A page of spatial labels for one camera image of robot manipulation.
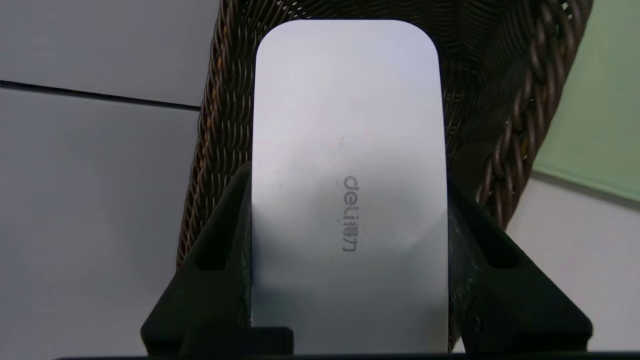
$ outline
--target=white surface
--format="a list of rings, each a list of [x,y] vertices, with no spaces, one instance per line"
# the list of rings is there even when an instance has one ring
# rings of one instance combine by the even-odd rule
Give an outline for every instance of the white surface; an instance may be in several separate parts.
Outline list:
[[[508,234],[591,319],[590,350],[640,350],[640,204],[604,197],[531,179]]]
[[[219,0],[2,0],[0,80],[199,106]]]
[[[0,90],[0,359],[145,354],[198,114]]]
[[[254,325],[290,327],[297,354],[446,351],[442,124],[438,55],[419,28],[269,32],[255,77]]]

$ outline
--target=deli logo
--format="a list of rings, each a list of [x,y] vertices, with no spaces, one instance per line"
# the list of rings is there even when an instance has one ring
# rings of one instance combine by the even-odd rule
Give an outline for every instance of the deli logo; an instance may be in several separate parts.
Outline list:
[[[358,193],[360,189],[358,187],[358,179],[353,176],[347,176],[342,182],[347,192],[344,193],[345,208],[342,213],[342,225],[344,229],[342,231],[342,241],[346,244],[342,247],[344,252],[354,252],[358,245],[358,222],[360,219],[358,216],[358,210],[360,208],[356,206],[358,204]]]

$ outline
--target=white device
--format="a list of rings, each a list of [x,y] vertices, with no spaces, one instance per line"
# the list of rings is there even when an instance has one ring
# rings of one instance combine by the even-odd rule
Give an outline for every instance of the white device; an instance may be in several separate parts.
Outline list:
[[[297,20],[260,43],[252,324],[296,354],[446,352],[438,54],[394,20]]]

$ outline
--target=wicker basket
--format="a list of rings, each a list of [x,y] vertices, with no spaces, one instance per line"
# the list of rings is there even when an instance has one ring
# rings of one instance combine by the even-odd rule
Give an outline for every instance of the wicker basket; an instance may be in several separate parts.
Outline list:
[[[399,19],[423,29],[440,55],[449,176],[505,227],[591,7],[591,0],[222,0],[178,266],[231,177],[251,159],[255,53],[271,28],[296,19]]]

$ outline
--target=white tile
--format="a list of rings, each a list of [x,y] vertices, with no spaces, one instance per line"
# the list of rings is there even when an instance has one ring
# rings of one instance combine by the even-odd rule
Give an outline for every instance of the white tile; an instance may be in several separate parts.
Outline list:
[[[640,204],[567,186],[531,179],[508,233],[591,319],[590,350],[639,350]]]
[[[0,80],[199,106],[220,0],[2,0]]]
[[[0,90],[0,359],[144,354],[197,112]]]

